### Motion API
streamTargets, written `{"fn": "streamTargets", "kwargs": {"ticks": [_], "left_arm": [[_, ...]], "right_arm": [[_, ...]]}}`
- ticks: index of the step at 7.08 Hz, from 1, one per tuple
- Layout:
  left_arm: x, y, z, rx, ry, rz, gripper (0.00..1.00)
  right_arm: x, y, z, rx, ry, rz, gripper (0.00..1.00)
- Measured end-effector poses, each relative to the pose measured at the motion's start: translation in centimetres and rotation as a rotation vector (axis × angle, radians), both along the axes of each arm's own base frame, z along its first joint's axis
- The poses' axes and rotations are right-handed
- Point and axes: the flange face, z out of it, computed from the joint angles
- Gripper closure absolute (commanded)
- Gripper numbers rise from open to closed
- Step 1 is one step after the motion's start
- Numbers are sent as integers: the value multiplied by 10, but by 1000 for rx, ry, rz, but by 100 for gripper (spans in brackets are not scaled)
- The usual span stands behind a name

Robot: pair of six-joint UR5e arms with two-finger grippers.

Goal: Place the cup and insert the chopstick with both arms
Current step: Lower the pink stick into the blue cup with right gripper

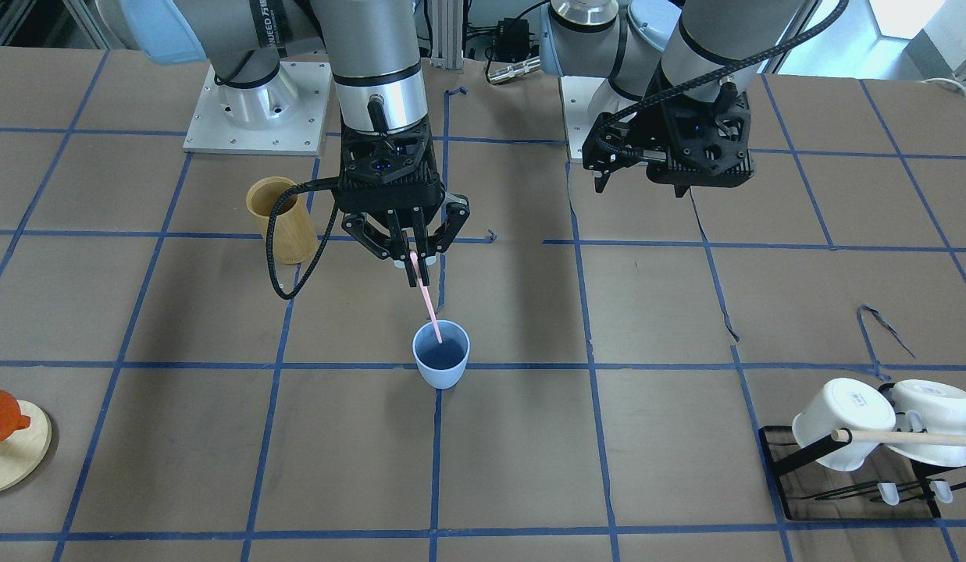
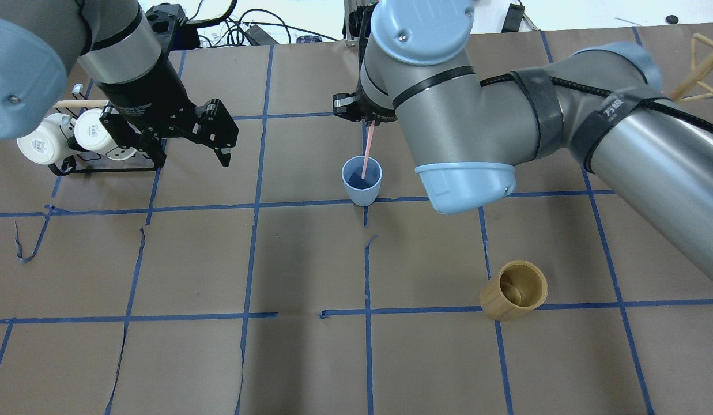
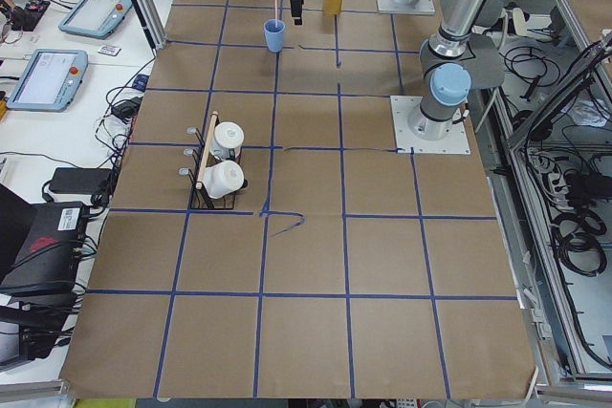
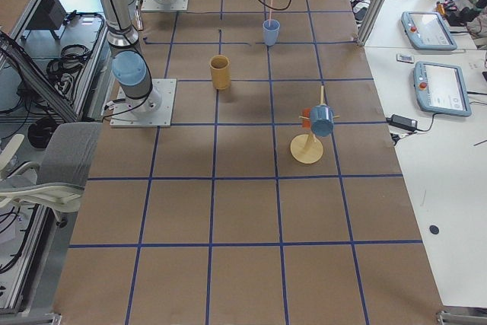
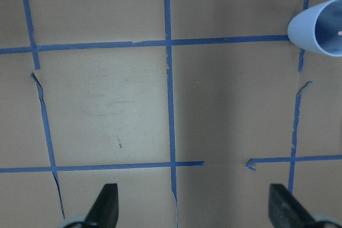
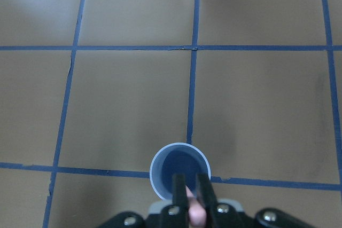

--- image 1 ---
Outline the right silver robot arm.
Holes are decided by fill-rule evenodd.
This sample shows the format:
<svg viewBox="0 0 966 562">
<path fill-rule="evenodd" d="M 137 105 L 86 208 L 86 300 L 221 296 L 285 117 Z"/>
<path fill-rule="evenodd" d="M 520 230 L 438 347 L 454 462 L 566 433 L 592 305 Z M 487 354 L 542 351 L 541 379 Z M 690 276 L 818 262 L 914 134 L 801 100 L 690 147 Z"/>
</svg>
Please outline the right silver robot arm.
<svg viewBox="0 0 966 562">
<path fill-rule="evenodd" d="M 447 191 L 430 135 L 415 15 L 408 1 L 98 1 L 119 38 L 160 65 L 208 61 L 212 82 L 233 92 L 275 89 L 266 117 L 297 99 L 280 60 L 291 44 L 328 50 L 342 125 L 336 177 L 278 192 L 273 209 L 308 192 L 333 195 L 332 216 L 379 259 L 429 284 L 471 213 Z"/>
</svg>

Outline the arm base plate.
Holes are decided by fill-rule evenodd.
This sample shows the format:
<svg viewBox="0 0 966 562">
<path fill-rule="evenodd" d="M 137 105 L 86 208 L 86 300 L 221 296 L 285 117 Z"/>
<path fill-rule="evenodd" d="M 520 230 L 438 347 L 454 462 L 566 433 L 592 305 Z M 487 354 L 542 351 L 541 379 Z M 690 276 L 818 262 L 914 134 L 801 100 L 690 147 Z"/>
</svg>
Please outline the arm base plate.
<svg viewBox="0 0 966 562">
<path fill-rule="evenodd" d="M 183 149 L 190 153 L 318 156 L 332 73 L 326 62 L 283 62 L 251 89 L 216 84 L 209 69 Z"/>
<path fill-rule="evenodd" d="M 582 163 L 582 149 L 594 121 L 610 102 L 612 91 L 607 78 L 561 76 L 562 118 L 567 136 L 569 160 Z"/>
</svg>

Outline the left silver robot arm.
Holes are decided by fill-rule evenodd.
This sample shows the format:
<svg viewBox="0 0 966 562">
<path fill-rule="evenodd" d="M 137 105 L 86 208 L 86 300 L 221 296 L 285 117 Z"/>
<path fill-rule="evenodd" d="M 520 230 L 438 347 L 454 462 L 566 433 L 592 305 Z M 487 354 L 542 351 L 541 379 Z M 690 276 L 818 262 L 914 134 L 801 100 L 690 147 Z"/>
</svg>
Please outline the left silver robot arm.
<svg viewBox="0 0 966 562">
<path fill-rule="evenodd" d="M 587 107 L 583 167 L 603 192 L 643 165 L 682 197 L 754 177 L 747 89 L 803 7 L 800 1 L 551 1 L 540 61 L 557 76 L 601 80 Z"/>
</svg>

